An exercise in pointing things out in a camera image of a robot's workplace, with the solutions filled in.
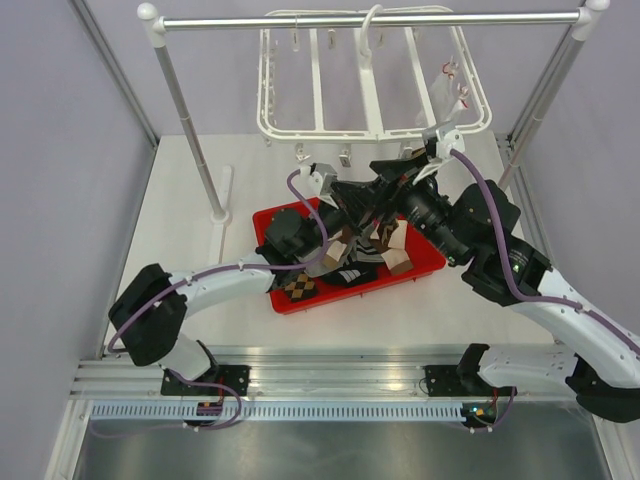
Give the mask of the grey striped sock front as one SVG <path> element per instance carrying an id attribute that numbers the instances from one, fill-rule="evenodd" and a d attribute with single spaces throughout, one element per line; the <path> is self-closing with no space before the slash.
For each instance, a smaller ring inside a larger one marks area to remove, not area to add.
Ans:
<path id="1" fill-rule="evenodd" d="M 305 269 L 305 273 L 312 278 L 321 277 L 331 271 L 332 269 L 327 267 L 322 261 L 316 262 Z"/>

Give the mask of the brown argyle sock in bin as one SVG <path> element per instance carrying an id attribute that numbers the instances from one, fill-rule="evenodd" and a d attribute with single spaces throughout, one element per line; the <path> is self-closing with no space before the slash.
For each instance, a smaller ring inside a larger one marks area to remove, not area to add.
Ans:
<path id="1" fill-rule="evenodd" d="M 284 287 L 283 292 L 290 303 L 311 300 L 319 293 L 316 282 L 306 273 L 300 273 Z"/>

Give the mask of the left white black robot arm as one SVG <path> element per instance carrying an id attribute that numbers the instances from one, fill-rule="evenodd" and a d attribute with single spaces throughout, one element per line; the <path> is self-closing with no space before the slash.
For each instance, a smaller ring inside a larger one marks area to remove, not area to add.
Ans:
<path id="1" fill-rule="evenodd" d="M 387 180 L 334 180 L 326 199 L 306 215 L 277 211 L 264 242 L 234 263 L 195 271 L 143 267 L 108 312 L 122 352 L 137 367 L 159 365 L 183 379 L 197 395 L 215 390 L 219 376 L 204 345 L 182 332 L 185 320 L 205 309 L 250 294 L 297 287 L 311 280 L 343 279 L 355 246 L 378 222 L 392 220 L 398 188 Z"/>

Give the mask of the metal clothes rack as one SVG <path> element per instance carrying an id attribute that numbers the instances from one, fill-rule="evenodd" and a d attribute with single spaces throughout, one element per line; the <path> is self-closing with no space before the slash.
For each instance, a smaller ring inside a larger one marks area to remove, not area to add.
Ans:
<path id="1" fill-rule="evenodd" d="M 520 157 L 539 129 L 549 106 L 556 97 L 580 50 L 590 37 L 604 12 L 609 8 L 607 1 L 586 1 L 574 11 L 568 12 L 520 12 L 520 13 L 455 13 L 449 9 L 428 7 L 407 7 L 386 10 L 374 5 L 365 11 L 331 10 L 280 10 L 255 18 L 216 19 L 169 19 L 158 13 L 151 3 L 142 3 L 137 8 L 137 17 L 142 22 L 147 37 L 154 48 L 169 92 L 178 112 L 180 122 L 195 160 L 205 192 L 212 208 L 212 220 L 216 224 L 227 224 L 230 213 L 225 199 L 218 196 L 204 153 L 201 149 L 196 129 L 191 119 L 179 80 L 166 44 L 166 36 L 173 31 L 196 30 L 258 30 L 263 48 L 259 63 L 259 88 L 257 122 L 268 141 L 293 142 L 298 146 L 306 142 L 335 143 L 351 146 L 357 143 L 400 142 L 406 144 L 416 139 L 415 128 L 387 130 L 382 121 L 378 91 L 372 67 L 373 54 L 369 45 L 368 32 L 371 28 L 403 28 L 409 56 L 414 71 L 420 105 L 428 125 L 435 125 L 428 88 L 417 55 L 415 32 L 422 27 L 442 26 L 450 29 L 462 67 L 471 82 L 472 94 L 482 118 L 474 125 L 462 127 L 464 133 L 476 133 L 487 126 L 491 111 L 474 63 L 468 51 L 462 28 L 465 25 L 539 25 L 562 24 L 568 30 L 559 41 L 556 50 L 544 68 L 541 76 L 520 116 L 509 135 L 513 146 L 510 163 L 505 168 L 499 185 L 506 188 L 518 167 Z M 312 91 L 314 102 L 314 122 L 312 130 L 278 130 L 270 122 L 272 75 L 270 56 L 266 48 L 270 33 L 275 29 L 288 29 L 292 33 L 306 30 L 310 36 Z M 358 49 L 357 68 L 363 100 L 366 128 L 362 131 L 335 130 L 324 126 L 322 106 L 320 63 L 318 57 L 317 33 L 329 33 L 337 29 L 350 29 L 354 33 Z"/>

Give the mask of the red plastic bin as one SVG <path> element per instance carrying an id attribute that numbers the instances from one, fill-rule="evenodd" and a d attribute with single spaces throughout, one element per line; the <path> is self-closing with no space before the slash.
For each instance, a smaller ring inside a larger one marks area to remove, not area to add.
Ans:
<path id="1" fill-rule="evenodd" d="M 293 301 L 285 290 L 269 293 L 273 310 L 288 315 L 321 305 L 362 296 L 375 290 L 389 288 L 408 281 L 431 275 L 445 266 L 445 258 L 431 246 L 413 227 L 406 234 L 405 249 L 413 269 L 400 275 L 392 275 L 384 263 L 376 267 L 377 278 L 361 286 L 342 287 L 329 285 L 322 279 L 315 280 L 315 294 L 306 299 Z"/>

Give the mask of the grey striped sock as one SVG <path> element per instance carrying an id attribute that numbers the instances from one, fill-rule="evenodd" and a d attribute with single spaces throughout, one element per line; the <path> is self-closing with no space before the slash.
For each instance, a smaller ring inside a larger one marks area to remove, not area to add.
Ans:
<path id="1" fill-rule="evenodd" d="M 312 278 L 321 277 L 331 271 L 332 269 L 327 267 L 322 261 L 316 262 L 305 269 L 305 273 Z"/>
<path id="2" fill-rule="evenodd" d="M 367 237 L 359 237 L 350 254 L 350 259 L 354 262 L 381 264 L 384 262 L 382 253 L 384 244 L 381 242 L 375 229 L 369 232 Z"/>

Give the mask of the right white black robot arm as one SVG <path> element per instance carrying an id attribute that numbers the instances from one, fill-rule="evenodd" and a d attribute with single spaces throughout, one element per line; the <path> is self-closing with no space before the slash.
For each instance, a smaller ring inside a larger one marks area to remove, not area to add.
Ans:
<path id="1" fill-rule="evenodd" d="M 499 392 L 571 392 L 588 412 L 616 423 L 639 418 L 639 337 L 595 308 L 531 244 L 515 237 L 519 208 L 461 152 L 454 157 L 474 181 L 455 203 L 440 194 L 434 160 L 370 163 L 382 193 L 375 203 L 399 214 L 485 300 L 519 313 L 550 332 L 548 351 L 472 343 L 455 368 L 469 395 Z"/>

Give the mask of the white glove with red trim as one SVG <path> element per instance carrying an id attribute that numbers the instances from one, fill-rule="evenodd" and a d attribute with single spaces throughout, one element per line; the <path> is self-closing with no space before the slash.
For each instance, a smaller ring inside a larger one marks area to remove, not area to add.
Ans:
<path id="1" fill-rule="evenodd" d="M 428 88 L 434 118 L 437 124 L 458 122 L 463 112 L 469 109 L 469 87 L 457 83 L 460 65 L 451 57 L 444 63 L 440 73 Z"/>

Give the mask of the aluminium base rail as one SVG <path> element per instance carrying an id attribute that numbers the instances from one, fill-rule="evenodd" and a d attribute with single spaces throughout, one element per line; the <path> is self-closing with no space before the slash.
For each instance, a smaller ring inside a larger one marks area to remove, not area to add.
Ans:
<path id="1" fill-rule="evenodd" d="M 250 367 L 251 400 L 416 400 L 424 367 L 456 364 L 465 344 L 407 348 L 285 348 L 212 346 L 222 364 Z M 80 362 L 72 399 L 155 400 L 161 397 L 160 367 L 136 367 L 126 354 Z"/>

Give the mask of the beige brown striped sock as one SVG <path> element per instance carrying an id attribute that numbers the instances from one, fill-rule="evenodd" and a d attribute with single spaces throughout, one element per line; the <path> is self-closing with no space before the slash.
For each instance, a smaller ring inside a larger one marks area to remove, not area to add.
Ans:
<path id="1" fill-rule="evenodd" d="M 351 247 L 348 243 L 334 240 L 331 242 L 329 248 L 327 249 L 322 263 L 329 269 L 338 268 L 343 263 L 344 259 L 348 256 L 350 251 Z"/>
<path id="2" fill-rule="evenodd" d="M 408 223 L 397 220 L 398 229 L 392 235 L 389 247 L 383 250 L 382 257 L 393 276 L 404 274 L 413 269 L 413 263 L 406 251 Z"/>

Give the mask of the black blue sock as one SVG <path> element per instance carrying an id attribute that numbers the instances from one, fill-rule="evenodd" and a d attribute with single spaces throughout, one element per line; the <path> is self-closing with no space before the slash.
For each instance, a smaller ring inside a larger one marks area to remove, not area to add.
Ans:
<path id="1" fill-rule="evenodd" d="M 374 266 L 367 265 L 347 265 L 329 272 L 321 276 L 321 280 L 332 286 L 341 288 L 351 288 L 367 283 L 374 282 L 378 279 L 377 270 Z"/>

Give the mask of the grey striped sock back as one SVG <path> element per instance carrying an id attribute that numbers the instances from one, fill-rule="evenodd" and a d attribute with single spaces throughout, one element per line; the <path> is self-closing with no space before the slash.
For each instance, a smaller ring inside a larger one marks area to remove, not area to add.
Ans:
<path id="1" fill-rule="evenodd" d="M 350 259 L 354 262 L 381 264 L 384 262 L 382 253 L 384 244 L 381 242 L 375 229 L 369 232 L 367 237 L 359 237 L 350 254 Z"/>

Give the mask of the white clip sock hanger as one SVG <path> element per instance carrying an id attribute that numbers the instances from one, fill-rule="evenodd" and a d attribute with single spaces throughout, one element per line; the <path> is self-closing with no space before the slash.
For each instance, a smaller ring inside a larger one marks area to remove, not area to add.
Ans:
<path id="1" fill-rule="evenodd" d="M 349 157 L 356 144 L 407 148 L 446 120 L 464 134 L 491 125 L 462 28 L 374 26 L 387 12 L 358 10 L 347 28 L 302 26 L 311 10 L 268 13 L 296 25 L 260 32 L 256 120 L 267 144 L 291 144 L 303 161 L 314 144 Z"/>

